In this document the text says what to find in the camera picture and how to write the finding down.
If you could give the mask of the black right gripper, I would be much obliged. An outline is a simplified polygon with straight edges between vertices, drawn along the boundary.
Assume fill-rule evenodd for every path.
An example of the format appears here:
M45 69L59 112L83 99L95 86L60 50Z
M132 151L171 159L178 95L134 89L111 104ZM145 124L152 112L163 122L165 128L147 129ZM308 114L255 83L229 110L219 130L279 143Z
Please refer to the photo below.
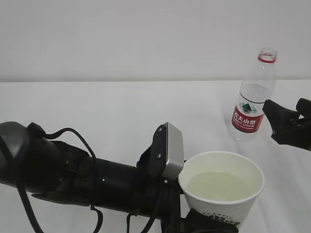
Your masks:
M279 145L311 150L311 100L300 98L293 111L266 100L263 112L271 128L271 137Z

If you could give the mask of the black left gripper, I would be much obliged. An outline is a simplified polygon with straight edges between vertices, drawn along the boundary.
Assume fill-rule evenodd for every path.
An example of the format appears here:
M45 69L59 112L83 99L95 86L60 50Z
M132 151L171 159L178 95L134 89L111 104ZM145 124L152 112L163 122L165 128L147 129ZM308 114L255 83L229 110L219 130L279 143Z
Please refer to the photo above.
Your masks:
M185 218L181 217L180 185L177 178L171 180L160 175L151 177L149 162L137 162L139 173L137 188L142 196L134 198L135 208L131 216L146 216L148 221L142 233L148 233L156 219L160 220L162 233L238 233L236 226L214 220L190 209Z

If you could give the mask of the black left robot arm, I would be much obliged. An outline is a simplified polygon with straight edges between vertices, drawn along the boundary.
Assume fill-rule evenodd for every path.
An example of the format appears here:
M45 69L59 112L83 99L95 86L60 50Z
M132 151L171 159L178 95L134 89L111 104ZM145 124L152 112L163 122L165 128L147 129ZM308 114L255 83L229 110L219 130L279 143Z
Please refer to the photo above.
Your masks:
M35 232L42 229L28 193L40 200L89 207L97 213L95 232L103 224L101 208L148 217L145 233L156 219L164 233L238 232L234 224L195 209L181 217L184 191L177 177L185 160L182 133L174 125L164 123L156 129L135 166L97 158L90 146L82 150L59 140L71 131L48 134L35 123L13 121L0 125L0 182L18 190Z

